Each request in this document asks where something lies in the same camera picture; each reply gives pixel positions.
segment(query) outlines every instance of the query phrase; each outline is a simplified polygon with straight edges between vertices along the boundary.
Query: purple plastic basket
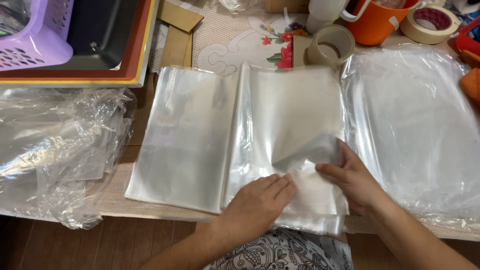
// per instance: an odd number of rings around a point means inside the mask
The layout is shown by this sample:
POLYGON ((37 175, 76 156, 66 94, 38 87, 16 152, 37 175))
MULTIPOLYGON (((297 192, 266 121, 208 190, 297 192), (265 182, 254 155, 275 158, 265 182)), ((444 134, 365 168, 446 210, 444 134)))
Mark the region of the purple plastic basket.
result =
POLYGON ((73 0, 33 0, 27 26, 0 37, 0 71, 67 62, 73 55, 66 41, 72 7, 73 0))

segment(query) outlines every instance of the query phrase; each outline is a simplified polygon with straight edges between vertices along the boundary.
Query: person's left hand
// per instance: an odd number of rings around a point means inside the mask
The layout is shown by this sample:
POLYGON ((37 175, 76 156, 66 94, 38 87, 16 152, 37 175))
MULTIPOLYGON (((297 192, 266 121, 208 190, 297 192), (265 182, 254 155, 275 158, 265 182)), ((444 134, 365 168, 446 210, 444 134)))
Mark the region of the person's left hand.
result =
POLYGON ((244 186, 212 224, 234 246, 251 242, 272 227, 296 190, 291 173, 259 178, 244 186))

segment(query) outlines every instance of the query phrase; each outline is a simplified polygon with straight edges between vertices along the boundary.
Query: tape roll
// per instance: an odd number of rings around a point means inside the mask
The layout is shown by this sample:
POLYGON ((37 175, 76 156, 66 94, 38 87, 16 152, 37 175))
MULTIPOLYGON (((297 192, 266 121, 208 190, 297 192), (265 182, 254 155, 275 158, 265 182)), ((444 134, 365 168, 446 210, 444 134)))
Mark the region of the tape roll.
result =
POLYGON ((458 29, 458 19, 450 11, 435 6, 411 10, 400 23, 400 29, 410 39, 424 44, 438 44, 458 29))
POLYGON ((340 68, 352 55, 355 39, 352 33, 341 25, 327 25, 313 35, 307 49, 310 64, 330 65, 340 68))

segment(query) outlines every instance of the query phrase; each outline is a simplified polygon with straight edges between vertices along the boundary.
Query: yellow flower print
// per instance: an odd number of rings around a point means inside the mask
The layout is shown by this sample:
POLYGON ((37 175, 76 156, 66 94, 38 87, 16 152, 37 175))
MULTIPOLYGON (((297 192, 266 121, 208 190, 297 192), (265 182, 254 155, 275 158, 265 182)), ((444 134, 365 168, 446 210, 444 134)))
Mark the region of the yellow flower print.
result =
POLYGON ((308 36, 308 33, 303 31, 302 29, 299 29, 299 30, 295 30, 293 31, 293 33, 296 35, 296 36, 308 36))

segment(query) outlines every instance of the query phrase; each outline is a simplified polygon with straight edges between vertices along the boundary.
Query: floral pattern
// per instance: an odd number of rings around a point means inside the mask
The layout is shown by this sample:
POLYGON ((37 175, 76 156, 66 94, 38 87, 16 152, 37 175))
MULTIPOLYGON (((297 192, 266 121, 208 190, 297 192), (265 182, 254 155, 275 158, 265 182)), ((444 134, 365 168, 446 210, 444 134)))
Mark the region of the floral pattern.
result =
POLYGON ((263 45, 269 45, 272 44, 272 41, 275 42, 276 44, 283 44, 283 43, 288 43, 286 47, 282 47, 280 49, 279 53, 273 54, 273 56, 270 56, 267 58, 267 61, 270 63, 274 63, 274 65, 279 68, 279 69, 290 69, 293 65, 292 63, 292 39, 293 36, 307 36, 310 33, 307 31, 307 29, 299 24, 299 23, 291 23, 288 25, 287 28, 285 28, 285 31, 283 33, 275 33, 275 30, 273 27, 270 25, 260 25, 260 28, 263 30, 266 30, 270 32, 272 35, 276 37, 262 37, 260 38, 262 40, 263 45))
POLYGON ((268 231, 257 240, 239 246, 205 270, 350 270, 343 254, 327 254, 301 232, 286 229, 268 231))

